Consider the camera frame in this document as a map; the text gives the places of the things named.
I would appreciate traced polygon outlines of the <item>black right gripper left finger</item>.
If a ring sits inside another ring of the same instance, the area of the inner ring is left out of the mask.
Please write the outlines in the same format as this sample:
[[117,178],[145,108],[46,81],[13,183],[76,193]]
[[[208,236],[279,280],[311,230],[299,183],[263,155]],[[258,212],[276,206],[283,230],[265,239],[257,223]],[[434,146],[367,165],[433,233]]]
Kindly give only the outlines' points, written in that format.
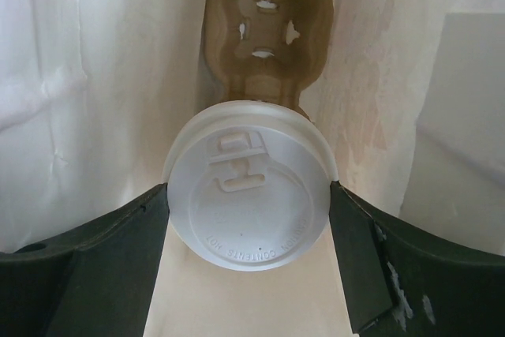
[[166,185],[1,255],[3,336],[142,336],[169,221]]

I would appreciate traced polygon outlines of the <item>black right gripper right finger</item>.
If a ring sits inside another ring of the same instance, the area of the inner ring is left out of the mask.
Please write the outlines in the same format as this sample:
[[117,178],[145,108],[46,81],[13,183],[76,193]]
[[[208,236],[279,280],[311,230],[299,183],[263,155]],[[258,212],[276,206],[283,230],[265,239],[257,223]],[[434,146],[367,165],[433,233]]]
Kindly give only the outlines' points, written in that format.
[[503,256],[430,234],[339,182],[329,221],[354,334],[504,334]]

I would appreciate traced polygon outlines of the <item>white plastic cup lid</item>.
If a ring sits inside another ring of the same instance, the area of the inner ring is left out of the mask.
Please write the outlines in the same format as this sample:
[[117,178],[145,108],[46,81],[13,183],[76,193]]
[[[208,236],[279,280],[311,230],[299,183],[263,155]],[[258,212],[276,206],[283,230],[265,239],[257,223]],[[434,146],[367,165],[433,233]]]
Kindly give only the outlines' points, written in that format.
[[193,116],[163,168],[178,237],[234,271],[279,268],[307,253],[327,226],[338,178],[327,140],[307,118],[245,100]]

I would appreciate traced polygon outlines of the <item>brown paper takeout bag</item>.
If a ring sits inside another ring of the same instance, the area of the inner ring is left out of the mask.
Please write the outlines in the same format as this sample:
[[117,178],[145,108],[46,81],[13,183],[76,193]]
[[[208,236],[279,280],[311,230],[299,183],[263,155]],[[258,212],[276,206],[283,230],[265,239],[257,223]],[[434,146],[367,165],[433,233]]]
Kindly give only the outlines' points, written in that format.
[[[200,60],[206,0],[1,0],[1,248],[130,202],[183,125],[219,99]],[[301,108],[339,179],[462,245],[504,251],[504,0],[335,0]],[[166,233],[147,336],[349,336],[331,232],[245,273]]]

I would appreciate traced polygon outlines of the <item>brown cardboard carrier single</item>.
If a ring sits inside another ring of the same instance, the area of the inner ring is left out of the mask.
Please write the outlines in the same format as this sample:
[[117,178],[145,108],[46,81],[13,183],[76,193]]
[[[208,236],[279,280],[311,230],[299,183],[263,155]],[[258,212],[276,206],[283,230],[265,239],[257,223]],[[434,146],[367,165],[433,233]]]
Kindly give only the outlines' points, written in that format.
[[206,0],[204,57],[220,101],[259,100],[302,114],[301,93],[321,75],[333,0]]

